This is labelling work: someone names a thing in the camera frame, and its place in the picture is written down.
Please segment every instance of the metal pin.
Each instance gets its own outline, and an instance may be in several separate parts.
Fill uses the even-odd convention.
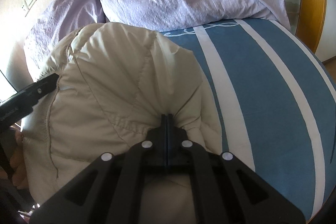
[[[233,155],[230,152],[224,152],[222,155],[222,158],[224,160],[232,160],[233,159]]]
[[[108,152],[101,155],[101,159],[103,161],[109,161],[109,160],[112,159],[112,157],[113,157],[113,155],[111,153],[108,153]]]
[[[185,140],[182,142],[182,146],[183,147],[192,147],[193,146],[193,142],[189,141],[189,140]]]
[[[153,145],[153,143],[151,141],[143,141],[142,144],[141,144],[141,146],[143,148],[150,148],[150,147],[152,147],[152,145]]]

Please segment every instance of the beige jacket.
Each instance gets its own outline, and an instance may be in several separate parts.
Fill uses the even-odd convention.
[[[193,53],[155,31],[120,23],[72,32],[53,50],[41,78],[57,88],[24,120],[24,155],[33,198],[43,203],[104,152],[126,152],[172,113],[176,126],[222,152],[209,83]],[[189,178],[151,178],[140,223],[195,223]]]

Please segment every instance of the white stripe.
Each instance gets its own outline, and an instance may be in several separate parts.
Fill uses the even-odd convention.
[[[251,143],[236,92],[214,44],[203,26],[194,27],[207,60],[221,108],[230,152],[255,171]]]
[[[250,25],[241,19],[235,20],[239,23],[244,30],[252,36],[252,38],[258,43],[258,45],[267,54],[273,64],[276,66],[283,79],[290,88],[298,106],[302,113],[303,119],[307,126],[308,135],[311,140],[311,146],[313,150],[314,165],[315,165],[315,197],[312,216],[315,215],[323,204],[324,190],[325,190],[325,165],[324,155],[322,148],[322,141],[319,129],[317,127],[315,117],[310,109],[308,101],[301,90],[299,84],[291,74],[287,66],[273,50],[273,48],[263,39]]]
[[[288,31],[280,23],[276,22],[275,20],[270,20],[270,21],[274,25],[276,25],[279,29],[281,29],[286,35],[288,35],[289,38],[292,39],[300,47],[300,49],[306,54],[306,56],[310,59],[310,61],[317,68],[318,72],[321,74],[323,80],[325,81],[325,83],[326,83],[328,89],[330,90],[330,93],[331,93],[331,95],[334,98],[335,103],[336,103],[336,91],[335,91],[335,88],[334,88],[333,84],[331,83],[329,77],[327,76],[326,72],[321,67],[321,65],[319,64],[319,62],[315,59],[315,57],[310,52],[310,50],[308,50],[296,36],[294,36],[290,31]]]

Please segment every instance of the lavender blanket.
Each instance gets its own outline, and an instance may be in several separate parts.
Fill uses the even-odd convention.
[[[24,51],[33,80],[55,45],[73,30],[92,23],[105,23],[100,0],[54,0],[29,32]]]

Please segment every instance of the wooden panel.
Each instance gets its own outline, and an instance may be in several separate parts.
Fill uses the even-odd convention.
[[[321,38],[327,0],[301,0],[296,35],[313,52]]]

